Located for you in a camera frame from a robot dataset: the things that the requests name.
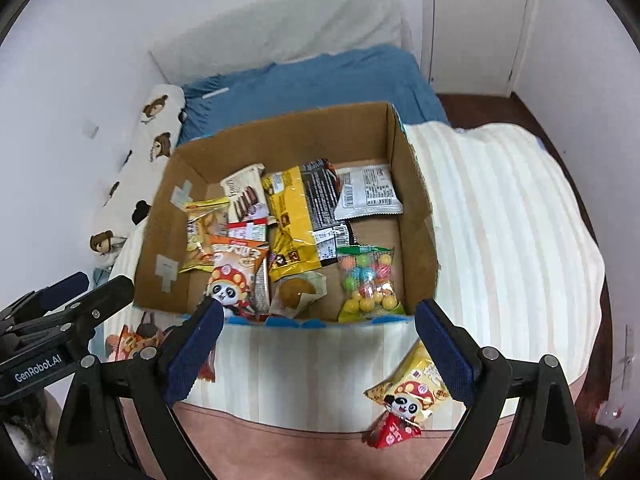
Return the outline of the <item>yellow panda snack bag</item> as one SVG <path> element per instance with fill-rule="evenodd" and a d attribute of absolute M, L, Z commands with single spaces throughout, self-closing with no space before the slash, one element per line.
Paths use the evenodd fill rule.
<path fill-rule="evenodd" d="M 364 395 L 420 429 L 425 429 L 434 411 L 451 399 L 435 362 L 420 340 L 393 375 L 367 389 Z"/>

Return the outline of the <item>red small snack packet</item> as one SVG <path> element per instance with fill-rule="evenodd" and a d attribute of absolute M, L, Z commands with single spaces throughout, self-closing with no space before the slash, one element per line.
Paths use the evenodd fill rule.
<path fill-rule="evenodd" d="M 421 430 L 405 419 L 385 411 L 366 432 L 362 440 L 370 448 L 389 448 L 421 435 Z"/>

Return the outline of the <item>orange panda snack bag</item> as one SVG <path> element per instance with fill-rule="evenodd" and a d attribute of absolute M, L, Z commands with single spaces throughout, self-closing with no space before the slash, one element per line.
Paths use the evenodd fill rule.
<path fill-rule="evenodd" d="M 254 298 L 256 274 L 268 254 L 268 244 L 259 240 L 211 235 L 212 272 L 204 296 L 218 301 L 228 318 L 237 315 L 257 321 Z"/>

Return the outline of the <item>clear egg yolk pastry packet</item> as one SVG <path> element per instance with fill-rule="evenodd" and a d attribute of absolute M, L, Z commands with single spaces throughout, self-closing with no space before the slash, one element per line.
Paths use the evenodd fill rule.
<path fill-rule="evenodd" d="M 286 276 L 274 285 L 269 314 L 296 318 L 327 292 L 326 276 L 317 271 Z"/>

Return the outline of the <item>calico cat plush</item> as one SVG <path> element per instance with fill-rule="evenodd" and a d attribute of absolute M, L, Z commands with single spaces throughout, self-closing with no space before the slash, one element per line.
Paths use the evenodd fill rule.
<path fill-rule="evenodd" d="M 96 332 L 93 348 L 108 362 L 132 359 L 146 347 L 158 348 L 188 314 L 171 314 L 129 306 L 106 320 Z"/>

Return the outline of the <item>striped cream blanket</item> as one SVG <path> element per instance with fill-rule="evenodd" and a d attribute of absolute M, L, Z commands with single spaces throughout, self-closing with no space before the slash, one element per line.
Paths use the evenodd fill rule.
<path fill-rule="evenodd" d="M 359 243 L 393 249 L 408 311 L 432 298 L 481 346 L 521 361 L 553 354 L 569 382 L 582 377 L 601 324 L 604 261 L 559 165 L 521 127 L 404 126 L 383 105 L 250 122 L 179 148 L 150 221 L 130 240 L 141 254 L 136 300 L 104 333 L 137 326 L 145 308 L 157 326 L 174 325 L 201 298 L 206 275 L 178 270 L 186 244 L 179 191 L 213 197 L 222 178 L 254 162 L 275 172 L 318 158 L 340 168 L 390 165 L 404 211 L 358 220 L 352 232 Z M 366 428 L 380 410 L 364 390 L 399 364 L 416 330 L 410 316 L 338 322 L 340 271 L 329 264 L 323 274 L 326 296 L 297 321 L 229 323 L 215 350 L 215 380 L 197 382 L 189 402 L 286 429 Z"/>

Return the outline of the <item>colourful candy balls bag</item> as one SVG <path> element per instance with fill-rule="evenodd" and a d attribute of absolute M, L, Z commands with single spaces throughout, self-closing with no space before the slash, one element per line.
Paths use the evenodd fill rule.
<path fill-rule="evenodd" d="M 393 249 L 372 245 L 337 249 L 337 265 L 345 294 L 338 322 L 355 323 L 406 314 L 396 292 L 394 255 Z"/>

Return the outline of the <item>yellow chips snack bag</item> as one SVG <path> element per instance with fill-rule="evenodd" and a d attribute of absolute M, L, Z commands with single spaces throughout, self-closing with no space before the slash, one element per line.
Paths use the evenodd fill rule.
<path fill-rule="evenodd" d="M 228 233 L 230 200 L 227 197 L 198 200 L 184 204 L 186 219 L 186 255 L 181 273 L 206 270 L 212 263 L 213 249 L 210 238 Z"/>

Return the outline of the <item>yellow black snack bag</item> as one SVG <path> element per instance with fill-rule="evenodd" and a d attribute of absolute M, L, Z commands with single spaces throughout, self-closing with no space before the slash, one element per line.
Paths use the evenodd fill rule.
<path fill-rule="evenodd" d="M 269 277 L 276 282 L 319 269 L 299 166 L 263 177 L 262 188 L 270 214 L 277 221 L 277 231 L 270 242 Z"/>

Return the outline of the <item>white chocolate stick packet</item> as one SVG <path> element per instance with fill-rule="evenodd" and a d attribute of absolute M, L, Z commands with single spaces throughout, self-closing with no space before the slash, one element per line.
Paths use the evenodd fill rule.
<path fill-rule="evenodd" d="M 228 218 L 231 223 L 265 219 L 269 208 L 262 188 L 263 164 L 253 164 L 238 170 L 220 181 L 229 200 Z"/>

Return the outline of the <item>bear print long pillow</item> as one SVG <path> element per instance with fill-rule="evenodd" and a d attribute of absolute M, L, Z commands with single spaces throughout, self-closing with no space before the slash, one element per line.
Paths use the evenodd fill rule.
<path fill-rule="evenodd" d="M 183 90 L 158 84 L 142 107 L 129 153 L 91 228 L 96 265 L 109 269 L 126 240 L 148 216 L 165 167 L 175 149 L 186 105 Z"/>

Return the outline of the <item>black snack packet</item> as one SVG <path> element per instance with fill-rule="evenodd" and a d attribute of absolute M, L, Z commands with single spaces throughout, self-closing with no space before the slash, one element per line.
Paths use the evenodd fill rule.
<path fill-rule="evenodd" d="M 349 222 L 336 220 L 334 216 L 341 195 L 340 179 L 333 166 L 324 158 L 306 162 L 299 170 L 314 244 L 321 265 L 328 266 L 337 262 L 338 248 L 349 246 L 355 240 Z"/>

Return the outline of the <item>blue bed sheet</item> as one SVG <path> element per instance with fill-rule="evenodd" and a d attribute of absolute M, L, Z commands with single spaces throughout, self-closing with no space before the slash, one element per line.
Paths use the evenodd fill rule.
<path fill-rule="evenodd" d="M 402 122 L 448 122 L 414 56 L 391 44 L 214 75 L 182 87 L 179 144 L 247 122 L 334 105 L 386 102 Z"/>

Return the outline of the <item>grey white pillow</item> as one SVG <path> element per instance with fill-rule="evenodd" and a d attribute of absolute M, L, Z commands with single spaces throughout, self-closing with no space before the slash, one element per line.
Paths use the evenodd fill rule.
<path fill-rule="evenodd" d="M 160 40 L 151 56 L 171 84 L 392 44 L 409 51 L 400 0 L 257 0 Z"/>

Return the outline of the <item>white door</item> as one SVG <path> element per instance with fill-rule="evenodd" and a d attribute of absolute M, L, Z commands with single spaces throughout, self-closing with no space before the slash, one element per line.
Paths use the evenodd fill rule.
<path fill-rule="evenodd" d="M 527 0 L 433 0 L 430 75 L 436 92 L 504 96 Z"/>

